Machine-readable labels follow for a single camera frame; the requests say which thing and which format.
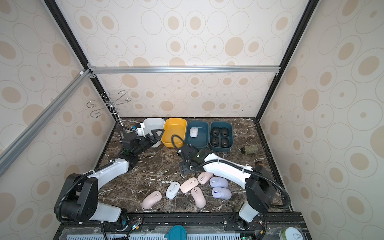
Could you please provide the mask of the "white storage box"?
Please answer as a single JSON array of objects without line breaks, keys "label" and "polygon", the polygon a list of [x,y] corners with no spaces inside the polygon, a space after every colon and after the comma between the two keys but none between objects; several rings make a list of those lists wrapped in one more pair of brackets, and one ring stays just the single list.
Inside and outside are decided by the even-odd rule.
[{"label": "white storage box", "polygon": [[140,123],[140,129],[138,133],[140,136],[145,136],[146,134],[152,135],[152,130],[163,129],[165,126],[165,120],[161,118],[147,118],[142,123]]}]

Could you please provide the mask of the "yellow storage box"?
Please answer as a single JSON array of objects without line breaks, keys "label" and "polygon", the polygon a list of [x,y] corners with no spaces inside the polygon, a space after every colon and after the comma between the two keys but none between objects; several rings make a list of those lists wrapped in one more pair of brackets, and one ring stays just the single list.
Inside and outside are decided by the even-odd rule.
[{"label": "yellow storage box", "polygon": [[171,141],[172,135],[178,135],[183,140],[186,136],[187,121],[180,118],[170,118],[165,121],[164,134],[162,136],[162,143],[165,147],[173,148]]}]

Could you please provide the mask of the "white mouse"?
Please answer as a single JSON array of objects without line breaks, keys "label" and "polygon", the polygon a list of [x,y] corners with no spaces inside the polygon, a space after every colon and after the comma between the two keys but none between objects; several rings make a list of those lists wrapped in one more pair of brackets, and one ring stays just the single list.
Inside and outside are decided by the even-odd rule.
[{"label": "white mouse", "polygon": [[191,127],[190,128],[190,137],[196,138],[199,134],[199,129],[197,127]]},{"label": "white mouse", "polygon": [[178,192],[180,190],[180,187],[181,187],[180,183],[178,183],[178,182],[171,182],[171,184],[167,188],[166,197],[168,199],[171,199],[171,200],[174,199],[177,196],[177,194],[178,194]]}]

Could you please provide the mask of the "pink mouse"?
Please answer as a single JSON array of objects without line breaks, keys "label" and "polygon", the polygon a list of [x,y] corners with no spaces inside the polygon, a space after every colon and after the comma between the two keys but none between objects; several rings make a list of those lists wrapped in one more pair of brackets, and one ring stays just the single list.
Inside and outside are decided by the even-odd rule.
[{"label": "pink mouse", "polygon": [[181,184],[180,190],[182,193],[187,193],[191,191],[193,188],[199,185],[199,181],[196,178],[190,178],[186,180],[183,184]]},{"label": "pink mouse", "polygon": [[208,172],[202,172],[201,174],[199,174],[199,176],[197,177],[197,180],[198,182],[201,184],[201,185],[205,185],[212,177],[214,176],[213,173],[208,173]]},{"label": "pink mouse", "polygon": [[206,199],[204,197],[202,190],[199,187],[195,187],[191,189],[191,195],[198,208],[204,208],[206,206]]},{"label": "pink mouse", "polygon": [[142,202],[142,207],[144,210],[152,208],[162,199],[162,194],[160,191],[154,191],[149,194]]}]

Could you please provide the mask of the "black mouse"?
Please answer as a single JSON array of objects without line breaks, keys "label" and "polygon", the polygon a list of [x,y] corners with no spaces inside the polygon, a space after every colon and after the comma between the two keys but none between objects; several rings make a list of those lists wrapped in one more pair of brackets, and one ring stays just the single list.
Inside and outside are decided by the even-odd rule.
[{"label": "black mouse", "polygon": [[211,138],[210,144],[211,144],[213,147],[218,147],[218,146],[219,146],[219,143],[220,143],[220,139],[219,139],[219,137],[215,137],[215,136],[213,136],[213,137]]},{"label": "black mouse", "polygon": [[229,129],[228,128],[221,128],[220,134],[222,138],[228,138],[229,137]]},{"label": "black mouse", "polygon": [[213,137],[219,136],[220,132],[221,132],[221,128],[219,128],[219,127],[212,127],[211,128],[211,135]]},{"label": "black mouse", "polygon": [[228,138],[222,138],[221,139],[221,148],[229,148],[230,147],[230,141]]}]

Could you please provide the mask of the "left teal storage box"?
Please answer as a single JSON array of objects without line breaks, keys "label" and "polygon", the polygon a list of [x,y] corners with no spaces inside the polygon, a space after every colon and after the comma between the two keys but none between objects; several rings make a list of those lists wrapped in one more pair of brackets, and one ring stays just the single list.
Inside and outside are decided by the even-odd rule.
[{"label": "left teal storage box", "polygon": [[[191,127],[197,127],[199,129],[199,134],[196,138],[190,137]],[[186,144],[191,144],[197,149],[205,149],[209,144],[209,124],[202,121],[188,122],[185,142]]]}]

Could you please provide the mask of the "teal storage box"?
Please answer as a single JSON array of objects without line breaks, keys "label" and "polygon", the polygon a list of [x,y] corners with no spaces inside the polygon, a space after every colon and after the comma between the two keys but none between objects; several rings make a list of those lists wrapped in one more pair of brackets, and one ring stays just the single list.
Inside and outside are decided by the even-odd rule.
[{"label": "teal storage box", "polygon": [[[199,134],[196,138],[190,137],[191,127],[197,127],[199,129]],[[188,122],[185,142],[186,144],[191,144],[197,149],[205,149],[209,144],[209,124],[202,121]]]},{"label": "teal storage box", "polygon": [[[219,128],[228,128],[230,133],[229,133],[229,141],[230,141],[230,147],[229,148],[221,148],[221,134],[219,134],[219,139],[220,139],[220,143],[219,143],[219,146],[218,147],[213,147],[211,144],[210,144],[210,141],[211,141],[211,138],[213,137],[211,135],[211,128],[212,127],[219,127]],[[230,123],[227,123],[227,122],[212,122],[210,124],[210,130],[209,130],[209,147],[211,148],[211,150],[213,151],[216,151],[216,152],[230,152],[231,151],[231,148],[234,146],[234,134],[233,134],[233,127]]]}]

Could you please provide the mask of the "right teal storage box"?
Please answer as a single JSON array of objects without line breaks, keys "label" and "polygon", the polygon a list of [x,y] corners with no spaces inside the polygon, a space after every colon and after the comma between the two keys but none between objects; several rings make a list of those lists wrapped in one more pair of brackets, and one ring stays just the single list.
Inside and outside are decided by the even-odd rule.
[{"label": "right teal storage box", "polygon": [[[211,135],[211,128],[212,127],[219,127],[219,128],[228,128],[230,133],[229,133],[229,141],[230,141],[230,147],[229,148],[221,148],[221,134],[219,134],[219,139],[220,139],[220,143],[219,143],[219,146],[218,147],[213,147],[211,144],[210,144],[210,141],[211,141],[211,138],[213,137]],[[230,152],[231,151],[231,148],[234,146],[234,134],[233,134],[233,127],[230,123],[227,123],[227,122],[212,122],[210,124],[210,130],[209,130],[209,147],[211,148],[211,150],[213,151],[216,151],[216,152]]]}]

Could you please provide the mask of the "purple mouse middle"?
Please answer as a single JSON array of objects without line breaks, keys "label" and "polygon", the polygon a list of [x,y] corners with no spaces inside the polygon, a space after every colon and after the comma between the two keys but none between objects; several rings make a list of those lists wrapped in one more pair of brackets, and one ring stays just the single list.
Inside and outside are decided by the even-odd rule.
[{"label": "purple mouse middle", "polygon": [[210,185],[212,188],[227,188],[229,186],[229,182],[225,178],[213,177],[210,179]]}]

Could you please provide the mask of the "purple mouse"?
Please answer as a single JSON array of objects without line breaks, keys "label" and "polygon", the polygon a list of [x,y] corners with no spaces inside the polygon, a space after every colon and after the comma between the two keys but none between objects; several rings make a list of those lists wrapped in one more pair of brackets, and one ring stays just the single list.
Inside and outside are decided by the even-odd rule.
[{"label": "purple mouse", "polygon": [[210,185],[212,188],[227,188],[229,186],[229,182],[225,178],[213,177],[210,179]]},{"label": "purple mouse", "polygon": [[227,188],[213,188],[212,196],[215,199],[229,200],[232,197],[232,192]]}]

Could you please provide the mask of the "purple mouse lower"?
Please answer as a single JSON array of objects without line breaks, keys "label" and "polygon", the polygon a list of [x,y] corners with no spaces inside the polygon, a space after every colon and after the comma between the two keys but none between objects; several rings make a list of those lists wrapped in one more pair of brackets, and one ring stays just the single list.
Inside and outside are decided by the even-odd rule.
[{"label": "purple mouse lower", "polygon": [[213,188],[212,196],[215,199],[229,200],[232,197],[232,192],[227,188]]}]

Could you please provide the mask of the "glass jar of green herbs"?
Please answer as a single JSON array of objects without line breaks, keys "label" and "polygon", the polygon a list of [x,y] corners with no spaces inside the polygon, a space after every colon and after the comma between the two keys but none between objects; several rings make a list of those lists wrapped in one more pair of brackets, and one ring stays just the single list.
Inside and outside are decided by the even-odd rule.
[{"label": "glass jar of green herbs", "polygon": [[241,153],[246,155],[257,154],[259,152],[259,147],[257,145],[245,146],[241,148]]}]

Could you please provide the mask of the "teal round lid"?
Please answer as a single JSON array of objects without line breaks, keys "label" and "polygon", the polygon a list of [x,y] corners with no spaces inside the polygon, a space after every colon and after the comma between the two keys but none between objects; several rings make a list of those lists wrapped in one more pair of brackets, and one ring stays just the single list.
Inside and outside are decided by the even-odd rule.
[{"label": "teal round lid", "polygon": [[187,237],[187,230],[180,225],[173,226],[168,234],[165,235],[165,239],[167,240],[187,240]]}]

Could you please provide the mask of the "left diagonal aluminium bar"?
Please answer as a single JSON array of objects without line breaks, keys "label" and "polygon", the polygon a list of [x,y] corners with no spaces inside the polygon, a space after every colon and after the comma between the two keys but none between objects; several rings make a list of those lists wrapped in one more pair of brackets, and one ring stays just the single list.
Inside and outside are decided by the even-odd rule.
[{"label": "left diagonal aluminium bar", "polygon": [[90,78],[91,71],[82,72],[45,108],[41,114],[9,145],[1,155],[1,175],[3,175],[13,162],[20,156],[32,140],[59,112],[63,105],[77,91],[83,82]]}]

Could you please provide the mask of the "horizontal aluminium frame bar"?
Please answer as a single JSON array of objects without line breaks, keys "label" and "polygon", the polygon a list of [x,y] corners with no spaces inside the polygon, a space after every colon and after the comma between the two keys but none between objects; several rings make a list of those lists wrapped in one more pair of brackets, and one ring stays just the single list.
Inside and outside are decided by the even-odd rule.
[{"label": "horizontal aluminium frame bar", "polygon": [[92,67],[95,74],[278,73],[280,66]]}]

